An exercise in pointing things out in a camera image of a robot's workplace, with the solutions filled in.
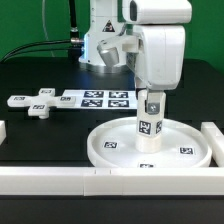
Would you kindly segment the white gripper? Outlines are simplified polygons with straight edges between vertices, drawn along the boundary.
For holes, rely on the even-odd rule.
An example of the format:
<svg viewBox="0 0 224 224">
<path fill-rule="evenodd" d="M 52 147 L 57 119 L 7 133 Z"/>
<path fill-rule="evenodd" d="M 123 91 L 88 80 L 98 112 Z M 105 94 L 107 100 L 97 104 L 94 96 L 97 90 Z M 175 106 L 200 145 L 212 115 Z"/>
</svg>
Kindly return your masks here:
<svg viewBox="0 0 224 224">
<path fill-rule="evenodd" d="M 138 51 L 126 55 L 128 67 L 150 90 L 172 90 L 180 81 L 185 48 L 185 29 L 178 25 L 135 25 Z M 161 92 L 149 92 L 145 111 L 160 113 Z"/>
</svg>

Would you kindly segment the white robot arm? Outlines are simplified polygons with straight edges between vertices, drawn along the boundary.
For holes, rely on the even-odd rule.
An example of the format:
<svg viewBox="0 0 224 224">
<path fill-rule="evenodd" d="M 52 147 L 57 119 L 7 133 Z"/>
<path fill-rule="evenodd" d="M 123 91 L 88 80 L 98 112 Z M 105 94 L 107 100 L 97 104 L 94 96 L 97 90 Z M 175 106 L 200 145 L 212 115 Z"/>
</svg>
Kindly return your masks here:
<svg viewBox="0 0 224 224">
<path fill-rule="evenodd" d="M 164 92 L 176 88 L 181 76 L 189 1 L 90 0 L 90 6 L 80 62 L 100 72 L 129 67 L 136 86 L 147 90 L 142 108 L 150 115 L 162 113 Z"/>
</svg>

